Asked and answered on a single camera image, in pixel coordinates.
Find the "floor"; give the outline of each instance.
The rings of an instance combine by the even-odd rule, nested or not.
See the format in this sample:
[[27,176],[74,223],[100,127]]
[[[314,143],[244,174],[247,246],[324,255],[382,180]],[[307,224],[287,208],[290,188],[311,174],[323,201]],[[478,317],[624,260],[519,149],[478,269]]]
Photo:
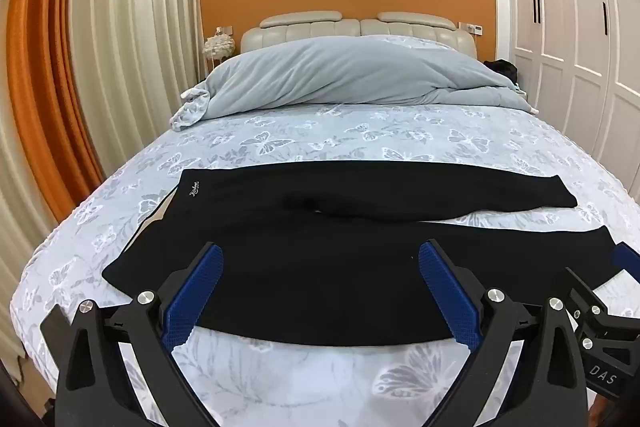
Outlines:
[[24,380],[18,389],[36,414],[42,416],[45,413],[45,402],[49,398],[53,398],[54,393],[31,360],[21,360],[20,366],[22,367]]

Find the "black pants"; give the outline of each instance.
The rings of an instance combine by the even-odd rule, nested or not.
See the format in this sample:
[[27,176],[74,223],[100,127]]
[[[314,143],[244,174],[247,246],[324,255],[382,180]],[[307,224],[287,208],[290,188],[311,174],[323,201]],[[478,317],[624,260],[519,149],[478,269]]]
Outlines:
[[418,247],[437,239],[454,263],[512,299],[542,303],[571,267],[592,288],[618,270],[602,227],[521,232],[419,223],[475,210],[575,206],[560,179],[455,164],[303,162],[188,170],[164,219],[103,276],[129,296],[157,290],[203,244],[225,253],[199,325],[292,344],[376,346],[450,337],[422,281]]

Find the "white wardrobe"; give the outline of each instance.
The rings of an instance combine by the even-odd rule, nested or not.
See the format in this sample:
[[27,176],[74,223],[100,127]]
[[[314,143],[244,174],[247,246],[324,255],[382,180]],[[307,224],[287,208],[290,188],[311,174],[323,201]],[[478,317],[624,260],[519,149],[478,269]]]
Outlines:
[[640,0],[511,0],[511,25],[529,103],[640,201]]

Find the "headboard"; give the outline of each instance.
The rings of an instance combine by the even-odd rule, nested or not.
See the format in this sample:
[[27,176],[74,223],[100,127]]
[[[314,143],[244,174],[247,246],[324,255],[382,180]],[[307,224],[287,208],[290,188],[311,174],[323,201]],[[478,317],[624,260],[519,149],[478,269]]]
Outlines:
[[381,12],[377,19],[343,19],[336,11],[299,12],[276,15],[263,20],[242,36],[241,53],[282,42],[327,35],[405,35],[442,42],[478,58],[476,42],[449,19],[408,12]]

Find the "metal bolt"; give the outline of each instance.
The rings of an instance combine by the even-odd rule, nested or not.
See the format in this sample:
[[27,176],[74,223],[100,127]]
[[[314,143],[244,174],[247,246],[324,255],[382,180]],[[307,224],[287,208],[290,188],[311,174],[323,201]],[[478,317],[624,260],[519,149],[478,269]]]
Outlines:
[[142,292],[140,295],[138,295],[138,302],[140,304],[149,304],[149,302],[151,302],[154,297],[154,293],[147,290],[146,292]]
[[493,302],[502,302],[504,301],[504,293],[502,293],[498,288],[492,288],[487,293],[489,300]]
[[88,313],[94,309],[94,303],[91,301],[82,301],[78,306],[80,313]]
[[562,304],[562,301],[556,297],[551,297],[549,299],[549,306],[551,306],[556,311],[560,311],[562,308],[564,308],[564,304]]

